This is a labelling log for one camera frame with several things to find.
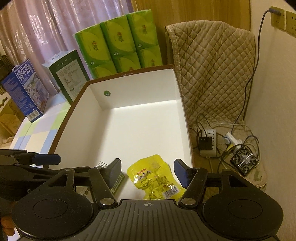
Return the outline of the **green and white leaflet packet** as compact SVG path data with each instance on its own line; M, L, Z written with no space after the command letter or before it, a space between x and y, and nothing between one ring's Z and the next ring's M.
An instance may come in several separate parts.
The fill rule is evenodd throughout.
M119 173L117 168L108 167L108 164L104 162L99 162L97 165L98 168L103 168L101 171L102 177L107 183L111 193L115 195L119 190L120 185L122 184L125 176L123 173ZM92 200L91 190L89 186L76 186L76 193L88 198L90 201Z

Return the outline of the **yellow snack pouch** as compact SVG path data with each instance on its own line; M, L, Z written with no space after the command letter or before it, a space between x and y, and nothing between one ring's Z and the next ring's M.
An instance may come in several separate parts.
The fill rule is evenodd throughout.
M145 200L178 201L185 192L160 155L138 160L127 169L127 175L137 189L145 192Z

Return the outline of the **checkered bed sheet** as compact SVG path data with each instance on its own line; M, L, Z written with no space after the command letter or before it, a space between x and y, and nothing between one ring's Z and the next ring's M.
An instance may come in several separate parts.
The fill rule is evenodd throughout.
M50 97L43 116L33 123L27 118L23 120L10 149L47 154L69 108L70 104L63 94Z

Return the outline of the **white power strip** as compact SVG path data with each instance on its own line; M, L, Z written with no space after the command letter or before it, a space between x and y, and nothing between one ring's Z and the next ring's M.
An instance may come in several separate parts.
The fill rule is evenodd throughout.
M216 157L217 152L217 132L215 129L202 131L199 137L200 155L205 158Z

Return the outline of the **white plug adapter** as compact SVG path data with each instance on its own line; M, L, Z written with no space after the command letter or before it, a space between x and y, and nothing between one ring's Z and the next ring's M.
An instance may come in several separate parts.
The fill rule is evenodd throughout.
M226 145L233 145L238 148L241 147L242 142L234 138L234 136L230 132L227 132L223 139Z

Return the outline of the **brown and white cardboard box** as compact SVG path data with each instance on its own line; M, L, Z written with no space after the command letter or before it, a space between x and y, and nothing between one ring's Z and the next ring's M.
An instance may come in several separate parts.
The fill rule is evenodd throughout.
M171 65L100 78L87 84L67 112L49 150L56 170L96 167L119 158L125 173L159 155L170 166L192 163L179 84Z

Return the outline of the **black square fan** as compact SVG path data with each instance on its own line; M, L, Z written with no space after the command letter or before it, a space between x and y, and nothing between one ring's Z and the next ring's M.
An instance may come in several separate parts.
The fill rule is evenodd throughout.
M241 176L246 177L259 164L259 159L248 146L242 146L230 159L230 164Z

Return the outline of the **blue milk carton box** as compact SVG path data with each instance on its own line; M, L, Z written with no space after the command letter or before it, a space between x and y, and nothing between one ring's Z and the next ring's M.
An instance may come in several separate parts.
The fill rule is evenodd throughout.
M49 93L29 59L15 66L1 84L30 122L44 114Z

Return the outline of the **stacked cardboard boxes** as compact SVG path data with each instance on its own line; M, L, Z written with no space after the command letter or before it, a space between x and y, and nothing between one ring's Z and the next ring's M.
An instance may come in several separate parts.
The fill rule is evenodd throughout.
M25 116L5 90L3 81L11 73L12 63L6 55L1 55L1 141L14 137L20 128Z

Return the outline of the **green cow milk carton box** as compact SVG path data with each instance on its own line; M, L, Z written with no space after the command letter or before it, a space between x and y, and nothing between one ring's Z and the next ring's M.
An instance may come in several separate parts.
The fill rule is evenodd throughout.
M90 80L77 50L62 51L43 63L44 70L72 104Z

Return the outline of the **beige quilted cover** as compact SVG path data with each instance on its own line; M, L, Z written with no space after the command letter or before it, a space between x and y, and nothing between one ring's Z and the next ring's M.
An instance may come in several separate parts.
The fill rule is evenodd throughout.
M174 66L190 129L194 166L213 173L229 168L239 174L230 159L240 148L226 145L223 139L230 132L259 159L244 178L265 189L267 174L259 140L243 119L255 64L253 33L208 20L171 24L165 31L168 61ZM213 158L200 155L199 137L208 129L217 132Z

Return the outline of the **green tissue pack bundle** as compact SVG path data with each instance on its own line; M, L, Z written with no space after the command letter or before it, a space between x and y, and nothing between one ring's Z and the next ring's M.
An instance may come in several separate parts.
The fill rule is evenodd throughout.
M161 66L152 10L118 16L75 33L93 78Z

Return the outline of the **wall socket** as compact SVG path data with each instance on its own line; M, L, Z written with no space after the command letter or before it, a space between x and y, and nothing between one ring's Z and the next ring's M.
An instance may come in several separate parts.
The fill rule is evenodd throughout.
M279 30L287 32L295 37L296 34L296 14L291 11L285 11L274 6L270 7L270 23Z

